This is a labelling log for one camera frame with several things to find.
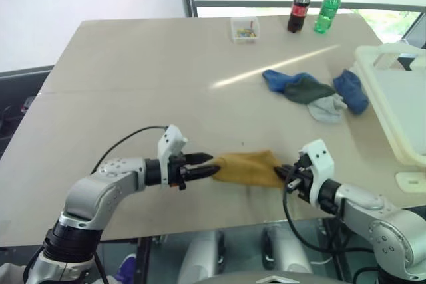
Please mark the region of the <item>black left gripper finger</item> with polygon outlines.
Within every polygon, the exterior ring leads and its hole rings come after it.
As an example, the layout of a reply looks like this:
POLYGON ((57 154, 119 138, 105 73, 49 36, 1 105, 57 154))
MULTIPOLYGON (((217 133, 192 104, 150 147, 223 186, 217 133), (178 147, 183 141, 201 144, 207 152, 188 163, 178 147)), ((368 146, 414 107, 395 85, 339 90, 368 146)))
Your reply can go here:
POLYGON ((203 164, 205 162, 210 161, 213 159, 213 156, 204 152, 196 152, 191 154, 185 154, 184 155, 186 164, 190 166, 195 166, 199 164, 203 164))
POLYGON ((213 176, 217 172, 220 171, 220 167, 218 165, 209 164, 203 165, 195 168, 186 169, 184 173, 185 180, 199 180, 202 178, 208 178, 213 176))

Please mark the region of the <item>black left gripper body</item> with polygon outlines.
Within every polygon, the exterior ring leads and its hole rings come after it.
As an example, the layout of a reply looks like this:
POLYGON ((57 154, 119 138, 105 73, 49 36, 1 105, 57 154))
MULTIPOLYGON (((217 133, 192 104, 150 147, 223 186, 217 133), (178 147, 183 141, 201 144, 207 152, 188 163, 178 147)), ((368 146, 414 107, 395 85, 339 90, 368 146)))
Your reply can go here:
POLYGON ((168 160, 168 185, 170 187, 177 186, 179 190, 185 190, 185 155, 181 152, 178 155, 170 156, 168 160))

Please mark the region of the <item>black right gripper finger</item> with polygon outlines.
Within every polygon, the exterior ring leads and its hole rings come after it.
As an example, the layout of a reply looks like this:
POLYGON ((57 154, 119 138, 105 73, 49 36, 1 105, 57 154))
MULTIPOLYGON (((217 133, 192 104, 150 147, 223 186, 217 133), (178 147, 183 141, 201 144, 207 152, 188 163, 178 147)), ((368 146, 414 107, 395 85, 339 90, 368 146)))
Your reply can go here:
POLYGON ((283 166, 275 166, 274 171, 282 181, 293 181, 295 174, 295 166, 285 164, 283 166))

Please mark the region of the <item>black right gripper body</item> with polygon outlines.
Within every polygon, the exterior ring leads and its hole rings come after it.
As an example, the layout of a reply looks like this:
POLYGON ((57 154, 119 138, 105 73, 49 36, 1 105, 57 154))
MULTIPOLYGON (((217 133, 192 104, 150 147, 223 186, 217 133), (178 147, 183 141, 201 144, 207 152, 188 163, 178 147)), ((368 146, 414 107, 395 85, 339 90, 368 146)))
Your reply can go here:
POLYGON ((313 174, 310 170, 312 161, 307 154, 302 154, 298 161, 288 168, 286 174, 286 190, 289 193, 298 192, 300 198, 309 198, 313 182, 313 174))

